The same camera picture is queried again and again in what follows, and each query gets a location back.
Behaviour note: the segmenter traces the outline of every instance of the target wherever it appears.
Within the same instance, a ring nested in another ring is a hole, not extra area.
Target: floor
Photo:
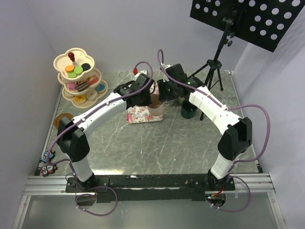
[[[197,77],[204,80],[207,72],[200,72]],[[228,72],[221,72],[224,91],[219,84],[211,92],[223,104],[238,106],[235,90]],[[117,86],[131,80],[133,74],[128,71],[102,73],[108,83],[108,94]],[[154,73],[154,79],[160,79],[160,72]],[[60,99],[56,116],[61,113],[80,115],[87,109],[79,109],[64,98]],[[91,151],[89,163],[93,172],[102,174],[181,174],[207,173],[218,156],[217,144],[221,138],[216,126],[207,118],[199,120],[198,110],[192,119],[180,115],[180,105],[165,108],[164,119],[160,122],[129,124],[126,113],[117,114],[99,127],[89,137]],[[53,126],[48,146],[55,139],[57,130]],[[65,158],[56,145],[54,161]],[[250,147],[240,159],[254,157]],[[63,176],[70,173],[68,163],[58,165],[53,174]],[[257,173],[256,163],[238,164],[236,173]]]

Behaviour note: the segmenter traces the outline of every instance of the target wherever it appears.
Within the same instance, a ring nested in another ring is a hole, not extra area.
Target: cup
[[[148,105],[148,112],[152,116],[160,116],[164,113],[164,104],[159,100],[158,94],[152,94],[151,95],[151,101],[152,103]]]
[[[186,119],[193,118],[197,109],[197,106],[184,100],[181,105],[181,116]]]

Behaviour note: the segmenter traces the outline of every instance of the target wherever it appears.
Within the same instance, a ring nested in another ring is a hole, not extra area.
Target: perforated black panel
[[[273,52],[304,5],[305,0],[193,0],[190,16],[224,31],[223,18],[240,8],[236,36]]]

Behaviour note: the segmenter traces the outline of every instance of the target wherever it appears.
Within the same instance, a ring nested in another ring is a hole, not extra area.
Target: beige cup
[[[152,104],[148,106],[148,111],[152,116],[160,116],[164,113],[163,102],[159,100],[158,94],[151,95]]]

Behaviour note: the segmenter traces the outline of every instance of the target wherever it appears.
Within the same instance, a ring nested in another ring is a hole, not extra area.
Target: dark green cup
[[[193,118],[197,109],[197,106],[184,100],[181,105],[181,116],[186,119]]]

